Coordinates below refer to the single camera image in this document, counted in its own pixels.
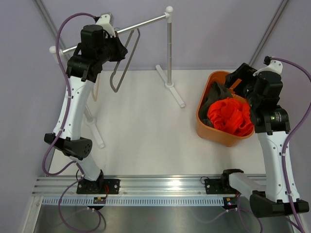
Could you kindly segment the dark green shorts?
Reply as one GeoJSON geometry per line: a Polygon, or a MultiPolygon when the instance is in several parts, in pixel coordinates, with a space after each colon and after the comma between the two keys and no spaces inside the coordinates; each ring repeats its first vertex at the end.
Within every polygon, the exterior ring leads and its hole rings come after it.
{"type": "Polygon", "coordinates": [[[199,109],[198,116],[201,122],[206,126],[213,128],[213,124],[211,123],[210,119],[207,116],[210,106],[216,101],[232,97],[233,96],[229,91],[229,89],[226,88],[223,84],[213,82],[210,87],[209,93],[206,95],[206,97],[204,97],[203,103],[199,109]]]}

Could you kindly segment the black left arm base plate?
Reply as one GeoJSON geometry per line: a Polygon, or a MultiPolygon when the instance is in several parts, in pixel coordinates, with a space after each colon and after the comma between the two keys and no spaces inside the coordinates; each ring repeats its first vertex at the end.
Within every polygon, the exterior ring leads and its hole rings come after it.
{"type": "Polygon", "coordinates": [[[77,194],[112,194],[116,195],[120,190],[119,179],[99,179],[99,181],[89,181],[83,179],[78,182],[77,194]]]}

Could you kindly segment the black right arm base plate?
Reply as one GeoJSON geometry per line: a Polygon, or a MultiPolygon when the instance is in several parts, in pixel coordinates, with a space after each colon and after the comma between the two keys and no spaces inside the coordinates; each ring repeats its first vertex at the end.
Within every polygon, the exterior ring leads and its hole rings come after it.
{"type": "Polygon", "coordinates": [[[228,186],[221,181],[221,179],[205,178],[205,190],[206,194],[232,194],[233,192],[228,186]]]}

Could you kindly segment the white plastic hanger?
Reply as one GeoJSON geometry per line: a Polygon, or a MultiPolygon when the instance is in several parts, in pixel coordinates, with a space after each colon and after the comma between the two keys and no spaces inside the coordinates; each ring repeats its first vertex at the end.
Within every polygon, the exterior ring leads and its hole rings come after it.
{"type": "Polygon", "coordinates": [[[96,102],[98,99],[99,86],[100,86],[100,74],[97,75],[96,82],[95,82],[94,87],[91,91],[91,96],[92,96],[94,102],[96,102]]]}

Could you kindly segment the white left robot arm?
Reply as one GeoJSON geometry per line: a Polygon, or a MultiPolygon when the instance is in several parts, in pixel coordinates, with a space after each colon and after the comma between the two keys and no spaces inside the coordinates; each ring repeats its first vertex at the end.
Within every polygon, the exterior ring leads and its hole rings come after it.
{"type": "Polygon", "coordinates": [[[91,156],[92,141],[81,137],[81,124],[88,96],[98,74],[106,62],[119,62],[128,53],[110,23],[86,25],[81,41],[68,60],[65,73],[67,93],[59,122],[44,141],[69,157],[84,175],[78,185],[79,194],[100,193],[104,189],[104,175],[91,156]]]}

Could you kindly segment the orange shorts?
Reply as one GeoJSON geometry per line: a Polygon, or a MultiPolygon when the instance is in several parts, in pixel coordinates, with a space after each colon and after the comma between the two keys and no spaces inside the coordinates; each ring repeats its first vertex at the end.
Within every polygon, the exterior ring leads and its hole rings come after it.
{"type": "Polygon", "coordinates": [[[235,98],[214,102],[208,109],[207,117],[215,129],[235,136],[247,136],[254,129],[250,106],[235,98]]]}

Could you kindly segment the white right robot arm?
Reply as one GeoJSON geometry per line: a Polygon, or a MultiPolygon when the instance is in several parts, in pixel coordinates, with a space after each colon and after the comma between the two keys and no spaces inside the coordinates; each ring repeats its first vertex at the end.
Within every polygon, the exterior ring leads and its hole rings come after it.
{"type": "Polygon", "coordinates": [[[258,218],[289,216],[310,210],[309,203],[300,198],[295,186],[288,151],[288,136],[292,130],[288,113],[278,104],[283,88],[282,68],[282,63],[276,60],[259,70],[243,63],[225,77],[228,88],[240,80],[233,91],[250,106],[251,122],[263,152],[266,185],[257,184],[240,169],[227,169],[221,174],[220,187],[224,192],[236,190],[244,195],[258,218]]]}

